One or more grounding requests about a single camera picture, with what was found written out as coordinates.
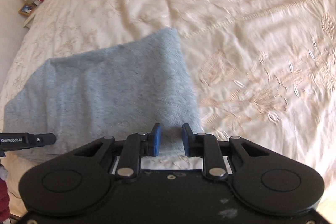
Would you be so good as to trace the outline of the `wooden photo frame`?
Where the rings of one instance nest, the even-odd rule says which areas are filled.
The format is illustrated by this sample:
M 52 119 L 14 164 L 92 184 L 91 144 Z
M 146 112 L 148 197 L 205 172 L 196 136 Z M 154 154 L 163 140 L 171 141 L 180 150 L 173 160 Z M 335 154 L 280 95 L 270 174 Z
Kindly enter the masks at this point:
M 18 13 L 23 16 L 30 16 L 36 8 L 37 6 L 34 4 L 25 3 L 18 11 Z

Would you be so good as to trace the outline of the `white left nightstand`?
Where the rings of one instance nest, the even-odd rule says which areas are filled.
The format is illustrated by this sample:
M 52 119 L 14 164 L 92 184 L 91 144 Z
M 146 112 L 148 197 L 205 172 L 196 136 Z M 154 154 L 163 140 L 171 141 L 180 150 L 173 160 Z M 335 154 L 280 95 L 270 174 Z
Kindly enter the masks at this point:
M 46 4 L 41 4 L 40 6 L 38 6 L 33 11 L 33 13 L 24 21 L 23 28 L 30 29 L 33 25 L 33 22 L 36 16 L 49 16 L 51 14 L 50 5 L 51 5 L 51 2 L 47 1 Z

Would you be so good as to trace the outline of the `grey-blue speckled pants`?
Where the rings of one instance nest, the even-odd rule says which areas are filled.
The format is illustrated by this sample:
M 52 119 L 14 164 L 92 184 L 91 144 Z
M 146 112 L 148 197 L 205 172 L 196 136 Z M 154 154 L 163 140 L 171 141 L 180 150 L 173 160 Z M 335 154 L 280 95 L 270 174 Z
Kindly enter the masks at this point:
M 175 29 L 136 42 L 48 59 L 7 104 L 3 131 L 53 133 L 22 151 L 44 162 L 104 136 L 124 140 L 162 126 L 161 155 L 183 152 L 181 127 L 201 131 L 196 96 Z

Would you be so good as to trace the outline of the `cream embroidered bedspread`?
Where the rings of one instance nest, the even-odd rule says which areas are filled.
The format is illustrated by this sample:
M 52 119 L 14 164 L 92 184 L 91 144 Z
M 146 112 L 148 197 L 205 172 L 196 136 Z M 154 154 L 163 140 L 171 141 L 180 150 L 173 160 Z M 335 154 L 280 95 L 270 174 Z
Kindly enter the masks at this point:
M 51 57 L 178 30 L 202 128 L 317 170 L 335 222 L 335 0 L 45 0 L 1 91 L 5 106 Z

